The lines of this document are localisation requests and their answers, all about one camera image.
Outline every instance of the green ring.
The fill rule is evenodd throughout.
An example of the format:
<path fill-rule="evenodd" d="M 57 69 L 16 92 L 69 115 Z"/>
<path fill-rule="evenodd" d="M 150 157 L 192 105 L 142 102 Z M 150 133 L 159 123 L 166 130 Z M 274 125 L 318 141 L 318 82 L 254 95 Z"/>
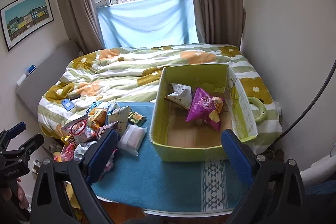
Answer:
<path fill-rule="evenodd" d="M 267 112 L 266 112 L 265 105 L 262 102 L 260 102 L 259 99 L 255 97 L 247 97 L 247 99 L 251 104 L 254 104 L 260 111 L 259 117 L 254 119 L 255 122 L 258 124 L 258 123 L 265 121 L 267 118 Z"/>

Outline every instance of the picture frame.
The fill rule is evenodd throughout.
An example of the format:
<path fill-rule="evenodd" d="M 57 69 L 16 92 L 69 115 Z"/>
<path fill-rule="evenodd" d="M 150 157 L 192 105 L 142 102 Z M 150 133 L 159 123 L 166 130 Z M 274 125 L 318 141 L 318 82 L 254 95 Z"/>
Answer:
<path fill-rule="evenodd" d="M 16 0 L 2 8 L 0 21 L 8 51 L 53 20 L 49 0 Z"/>

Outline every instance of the headboard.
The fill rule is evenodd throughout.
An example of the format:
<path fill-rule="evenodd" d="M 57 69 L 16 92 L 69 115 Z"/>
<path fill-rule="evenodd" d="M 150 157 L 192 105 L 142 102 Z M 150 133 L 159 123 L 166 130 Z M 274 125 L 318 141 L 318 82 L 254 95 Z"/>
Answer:
<path fill-rule="evenodd" d="M 37 117 L 37 108 L 45 92 L 61 78 L 71 60 L 77 58 L 79 49 L 74 40 L 64 43 L 44 60 L 24 82 L 16 94 Z"/>

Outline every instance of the black cable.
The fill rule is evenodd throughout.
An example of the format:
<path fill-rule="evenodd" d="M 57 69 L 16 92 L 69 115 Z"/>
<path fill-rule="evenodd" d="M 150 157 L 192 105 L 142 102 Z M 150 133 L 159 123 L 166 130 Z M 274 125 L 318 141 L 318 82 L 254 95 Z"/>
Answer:
<path fill-rule="evenodd" d="M 312 108 L 312 106 L 316 103 L 316 101 L 319 99 L 319 97 L 321 96 L 322 92 L 325 90 L 325 88 L 327 87 L 331 77 L 333 76 L 334 72 L 336 70 L 336 59 L 334 62 L 333 67 L 330 70 L 330 73 L 328 75 L 328 77 L 326 78 L 323 86 L 321 87 L 319 93 L 317 93 L 317 95 L 315 96 L 314 100 L 310 103 L 310 105 L 306 108 L 306 110 L 300 115 L 300 117 L 298 117 L 298 119 L 289 127 L 287 128 L 271 145 L 274 145 L 278 140 L 280 140 L 281 138 L 283 138 L 289 131 L 291 131 L 293 129 L 294 126 L 297 125 L 298 122 L 300 122 L 300 120 L 307 114 L 307 112 Z"/>

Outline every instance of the blue tablecloth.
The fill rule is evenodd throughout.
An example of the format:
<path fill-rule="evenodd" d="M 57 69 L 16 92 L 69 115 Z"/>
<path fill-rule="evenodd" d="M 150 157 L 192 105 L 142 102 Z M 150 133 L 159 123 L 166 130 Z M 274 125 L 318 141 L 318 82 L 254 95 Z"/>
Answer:
<path fill-rule="evenodd" d="M 147 117 L 149 127 L 154 103 L 119 102 Z M 228 160 L 163 162 L 150 143 L 149 134 L 135 157 L 121 151 L 115 167 L 92 185 L 95 194 L 111 201 L 149 210 L 209 212 L 234 208 L 247 186 Z"/>

